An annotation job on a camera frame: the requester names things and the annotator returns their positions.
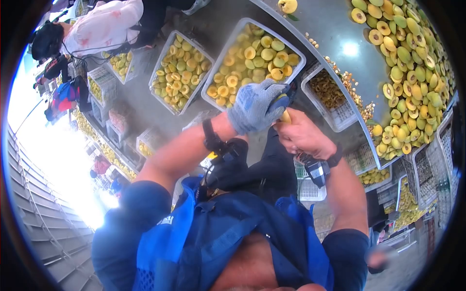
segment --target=navy t-shirt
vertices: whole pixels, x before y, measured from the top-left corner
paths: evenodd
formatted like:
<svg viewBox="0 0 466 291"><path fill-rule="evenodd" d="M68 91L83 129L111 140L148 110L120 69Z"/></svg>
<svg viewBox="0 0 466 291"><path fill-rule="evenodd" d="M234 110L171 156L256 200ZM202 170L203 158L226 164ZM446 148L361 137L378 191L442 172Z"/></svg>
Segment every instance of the navy t-shirt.
<svg viewBox="0 0 466 291"><path fill-rule="evenodd" d="M171 197L157 183L140 181L124 190L120 207L107 212L104 225L96 230L92 243L94 269L107 291L131 290L141 235L168 216L170 210ZM307 250L302 227L257 196L236 192L196 206L180 257L179 290L208 290L212 286L241 240L224 252L210 254L208 264L193 264L186 258L195 256L200 246L223 234L235 216L252 221L251 232L262 233L269 242L280 287L298 289L312 283L306 275ZM337 230L322 245L334 271L334 290L362 290L367 278L364 255L368 237L358 230Z"/></svg>

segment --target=wristwatch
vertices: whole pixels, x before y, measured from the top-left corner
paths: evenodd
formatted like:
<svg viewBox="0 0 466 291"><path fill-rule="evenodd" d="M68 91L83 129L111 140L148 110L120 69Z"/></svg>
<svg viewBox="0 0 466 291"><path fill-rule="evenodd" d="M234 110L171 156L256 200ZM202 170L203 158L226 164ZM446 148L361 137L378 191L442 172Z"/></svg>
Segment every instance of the wristwatch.
<svg viewBox="0 0 466 291"><path fill-rule="evenodd" d="M325 186L326 178L330 174L330 168L335 167L340 162L343 155L340 143L336 146L336 153L328 160L317 160L308 154L299 154L298 159L304 164L304 168L311 178L312 182L321 188Z"/></svg>

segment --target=watch face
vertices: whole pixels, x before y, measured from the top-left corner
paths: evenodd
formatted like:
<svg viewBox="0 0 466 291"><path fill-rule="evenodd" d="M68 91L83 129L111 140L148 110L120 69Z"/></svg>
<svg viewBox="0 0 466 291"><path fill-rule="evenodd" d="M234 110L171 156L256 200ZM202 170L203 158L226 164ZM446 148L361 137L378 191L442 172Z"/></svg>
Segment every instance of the watch face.
<svg viewBox="0 0 466 291"><path fill-rule="evenodd" d="M323 169L322 169L322 165L320 162L317 162L309 167L306 167L306 170L308 171L309 176L311 176L311 178L313 179L316 179L323 175Z"/></svg>

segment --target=corrugated metal wall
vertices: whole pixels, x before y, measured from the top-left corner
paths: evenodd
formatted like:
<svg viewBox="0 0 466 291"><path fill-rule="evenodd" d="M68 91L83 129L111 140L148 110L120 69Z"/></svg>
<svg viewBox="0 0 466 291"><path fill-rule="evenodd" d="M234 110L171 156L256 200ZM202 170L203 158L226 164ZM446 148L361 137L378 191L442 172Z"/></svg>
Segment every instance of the corrugated metal wall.
<svg viewBox="0 0 466 291"><path fill-rule="evenodd" d="M10 128L8 132L13 196L38 257L65 291L103 290L90 259L93 230L53 191Z"/></svg>

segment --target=hand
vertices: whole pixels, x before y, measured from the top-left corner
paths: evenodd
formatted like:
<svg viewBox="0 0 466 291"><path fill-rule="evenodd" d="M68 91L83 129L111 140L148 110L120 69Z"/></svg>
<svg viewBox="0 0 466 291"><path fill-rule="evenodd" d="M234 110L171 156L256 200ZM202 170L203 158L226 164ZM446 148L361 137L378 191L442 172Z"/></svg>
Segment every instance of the hand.
<svg viewBox="0 0 466 291"><path fill-rule="evenodd" d="M285 111L288 97L272 102L288 90L288 84L276 84L272 79L261 84L247 84L239 89L235 105L226 110L228 120L239 135L263 130Z"/></svg>
<svg viewBox="0 0 466 291"><path fill-rule="evenodd" d="M288 153L305 152L315 159L328 160L336 153L336 145L304 114L287 108L291 124L279 122L274 125L280 142Z"/></svg>

